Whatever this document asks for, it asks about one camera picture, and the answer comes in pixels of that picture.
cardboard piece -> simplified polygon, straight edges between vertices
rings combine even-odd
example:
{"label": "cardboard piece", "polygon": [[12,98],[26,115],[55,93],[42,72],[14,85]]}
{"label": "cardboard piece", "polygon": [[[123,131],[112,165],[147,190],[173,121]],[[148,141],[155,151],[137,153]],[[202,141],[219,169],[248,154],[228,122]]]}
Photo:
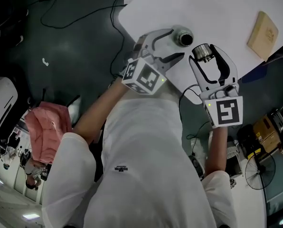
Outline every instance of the cardboard piece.
{"label": "cardboard piece", "polygon": [[281,143],[278,132],[266,115],[253,127],[258,141],[267,153],[272,152]]}
{"label": "cardboard piece", "polygon": [[278,37],[279,30],[268,17],[260,11],[255,27],[251,33],[247,45],[264,61],[267,61]]}

dark floor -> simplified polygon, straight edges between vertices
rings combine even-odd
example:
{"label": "dark floor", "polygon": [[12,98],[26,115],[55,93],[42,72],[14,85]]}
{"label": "dark floor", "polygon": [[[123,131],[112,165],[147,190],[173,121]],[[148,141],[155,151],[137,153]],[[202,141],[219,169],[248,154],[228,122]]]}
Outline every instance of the dark floor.
{"label": "dark floor", "polygon": [[[23,6],[35,0],[14,0]],[[114,0],[57,0],[44,21],[62,26],[97,8],[111,6]],[[51,29],[40,24],[41,15],[51,1],[33,5],[25,22],[24,41],[6,55],[6,61],[19,64],[25,71],[33,97],[41,99],[42,89],[47,89],[46,101],[67,104],[76,95],[82,97],[81,112],[108,87],[112,77],[110,62],[121,45],[121,36],[111,25],[110,10],[103,10],[75,23],[66,29]],[[122,53],[113,66],[113,71],[123,67],[125,52],[132,50],[133,40],[125,34]],[[42,58],[49,63],[46,67]],[[240,84],[244,96],[244,124],[253,123],[273,107],[283,105],[283,60],[272,63],[264,79]],[[186,98],[181,103],[183,116],[183,147],[191,153],[186,135],[196,133],[206,122],[207,116],[200,105],[193,105]],[[207,124],[199,133],[206,142]],[[232,135],[236,130],[229,128]]]}

cardboard box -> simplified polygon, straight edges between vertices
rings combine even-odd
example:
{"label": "cardboard box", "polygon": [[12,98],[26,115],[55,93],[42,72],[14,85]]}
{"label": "cardboard box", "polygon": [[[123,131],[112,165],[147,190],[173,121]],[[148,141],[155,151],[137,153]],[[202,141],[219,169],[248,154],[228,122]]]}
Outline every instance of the cardboard box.
{"label": "cardboard box", "polygon": [[281,143],[278,132],[266,115],[254,124],[253,129],[267,153],[272,152]]}
{"label": "cardboard box", "polygon": [[260,11],[247,45],[267,61],[278,37],[279,30],[266,13]]}

white table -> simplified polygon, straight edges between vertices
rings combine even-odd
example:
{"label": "white table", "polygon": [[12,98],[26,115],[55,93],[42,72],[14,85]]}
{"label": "white table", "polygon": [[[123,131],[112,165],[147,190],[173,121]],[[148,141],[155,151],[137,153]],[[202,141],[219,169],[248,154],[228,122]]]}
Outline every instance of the white table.
{"label": "white table", "polygon": [[[238,78],[262,62],[246,45],[261,10],[279,29],[273,48],[275,52],[283,46],[283,0],[133,0],[120,12],[119,21],[135,41],[147,32],[171,28],[176,24],[192,31],[194,42],[190,47],[183,49],[168,39],[164,41],[168,45],[168,53],[186,53],[185,58],[166,74],[175,87],[183,92],[197,83],[188,57],[192,49],[200,44],[215,44],[224,50],[236,64]],[[219,77],[215,67],[208,65],[204,71],[209,79]],[[185,96],[195,104],[201,103],[192,91],[187,91]]]}

pink cloth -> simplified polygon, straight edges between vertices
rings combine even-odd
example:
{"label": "pink cloth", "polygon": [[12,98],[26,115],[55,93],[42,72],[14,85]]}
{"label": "pink cloth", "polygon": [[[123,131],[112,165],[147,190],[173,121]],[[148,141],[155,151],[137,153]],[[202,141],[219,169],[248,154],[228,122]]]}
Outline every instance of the pink cloth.
{"label": "pink cloth", "polygon": [[33,159],[53,163],[62,136],[72,131],[67,107],[41,102],[24,119],[30,134]]}

